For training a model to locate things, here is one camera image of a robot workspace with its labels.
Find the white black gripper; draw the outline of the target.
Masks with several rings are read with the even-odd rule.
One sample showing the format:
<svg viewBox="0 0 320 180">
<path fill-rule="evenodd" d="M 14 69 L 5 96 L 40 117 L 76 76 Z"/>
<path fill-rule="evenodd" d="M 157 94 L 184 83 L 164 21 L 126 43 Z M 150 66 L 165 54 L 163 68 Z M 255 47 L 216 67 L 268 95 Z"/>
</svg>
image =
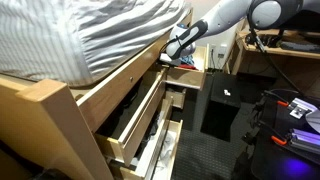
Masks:
<svg viewBox="0 0 320 180">
<path fill-rule="evenodd" d="M 190 27 L 176 24 L 166 44 L 166 54 L 173 60 L 194 52 L 194 42 L 208 30 L 208 24 L 199 20 Z"/>
</svg>

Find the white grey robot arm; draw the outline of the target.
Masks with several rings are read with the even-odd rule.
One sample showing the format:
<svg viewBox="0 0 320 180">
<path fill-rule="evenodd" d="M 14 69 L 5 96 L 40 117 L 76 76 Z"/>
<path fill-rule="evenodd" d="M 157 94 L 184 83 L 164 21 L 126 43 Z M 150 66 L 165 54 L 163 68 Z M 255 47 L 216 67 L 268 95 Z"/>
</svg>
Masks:
<svg viewBox="0 0 320 180">
<path fill-rule="evenodd" d="M 193 53 L 196 40 L 220 34 L 246 18 L 254 29 L 278 28 L 302 11 L 320 13 L 320 0 L 220 0 L 188 28 L 177 25 L 166 46 L 171 59 Z"/>
</svg>

